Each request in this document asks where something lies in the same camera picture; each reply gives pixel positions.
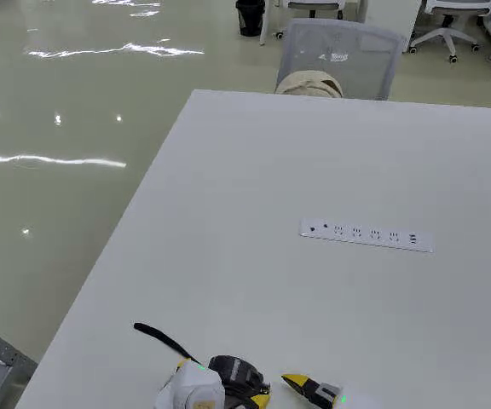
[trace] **black wire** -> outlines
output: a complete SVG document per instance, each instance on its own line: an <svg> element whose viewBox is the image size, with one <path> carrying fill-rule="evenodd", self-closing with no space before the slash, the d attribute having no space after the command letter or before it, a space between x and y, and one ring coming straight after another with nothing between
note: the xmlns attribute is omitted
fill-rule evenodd
<svg viewBox="0 0 491 409"><path fill-rule="evenodd" d="M174 351L176 351L178 354L180 354L183 358L188 358L190 360L193 360L199 365L200 364L193 356L185 350L184 347L179 345L176 341L168 337L166 334L164 334L161 330L157 330L156 328L152 328L150 325L143 324L141 322L136 322L134 324L134 329L138 330L139 332L143 332L144 334L147 334L151 337L157 338L160 342L166 344L170 348L172 348Z"/></svg>

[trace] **white device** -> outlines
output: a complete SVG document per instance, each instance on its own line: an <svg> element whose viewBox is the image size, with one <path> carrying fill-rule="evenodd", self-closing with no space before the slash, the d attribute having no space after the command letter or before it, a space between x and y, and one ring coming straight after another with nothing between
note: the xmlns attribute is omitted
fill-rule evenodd
<svg viewBox="0 0 491 409"><path fill-rule="evenodd" d="M225 389L215 371L183 361L154 402L155 409L224 409Z"/></svg>

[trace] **outlet socket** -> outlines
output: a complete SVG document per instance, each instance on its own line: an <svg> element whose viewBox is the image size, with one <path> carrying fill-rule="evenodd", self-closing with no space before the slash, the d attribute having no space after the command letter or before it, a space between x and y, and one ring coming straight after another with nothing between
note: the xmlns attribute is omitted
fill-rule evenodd
<svg viewBox="0 0 491 409"><path fill-rule="evenodd" d="M334 223L325 219L303 219L300 235L313 239L433 252L433 238L427 233Z"/></svg>

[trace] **black trash bin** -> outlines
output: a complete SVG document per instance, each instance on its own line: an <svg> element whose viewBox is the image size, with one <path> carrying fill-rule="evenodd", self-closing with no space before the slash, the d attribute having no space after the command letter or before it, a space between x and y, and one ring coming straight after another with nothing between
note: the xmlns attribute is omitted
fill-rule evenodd
<svg viewBox="0 0 491 409"><path fill-rule="evenodd" d="M236 2L240 19L240 34L255 37L263 28L264 0L238 0Z"/></svg>

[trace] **white tiled floor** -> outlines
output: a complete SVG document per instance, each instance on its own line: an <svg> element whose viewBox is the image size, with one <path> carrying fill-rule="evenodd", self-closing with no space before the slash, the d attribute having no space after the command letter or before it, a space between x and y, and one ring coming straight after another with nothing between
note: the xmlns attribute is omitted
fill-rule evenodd
<svg viewBox="0 0 491 409"><path fill-rule="evenodd" d="M0 336L43 355L191 90L272 92L280 46L229 0L0 1ZM491 107L484 56L447 55L391 99Z"/></svg>

